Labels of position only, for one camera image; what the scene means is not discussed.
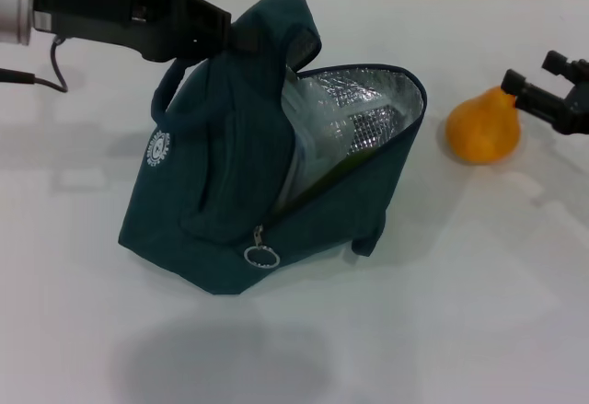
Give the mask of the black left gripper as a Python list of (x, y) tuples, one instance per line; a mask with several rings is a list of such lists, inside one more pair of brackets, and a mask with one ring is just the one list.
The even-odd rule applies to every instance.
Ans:
[(256, 29), (234, 29), (231, 14), (205, 0), (192, 0), (192, 18), (212, 33), (196, 37), (190, 0), (33, 0), (33, 28), (64, 39), (130, 48), (151, 62), (215, 57), (222, 52), (257, 54)]

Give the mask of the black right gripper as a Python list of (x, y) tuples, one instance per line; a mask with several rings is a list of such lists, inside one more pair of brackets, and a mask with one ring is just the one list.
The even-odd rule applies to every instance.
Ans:
[(515, 97), (515, 107), (549, 124), (558, 133), (588, 134), (588, 62), (569, 61), (556, 51), (548, 51), (542, 68), (573, 84), (564, 100), (534, 86), (513, 69), (505, 72), (501, 90)]

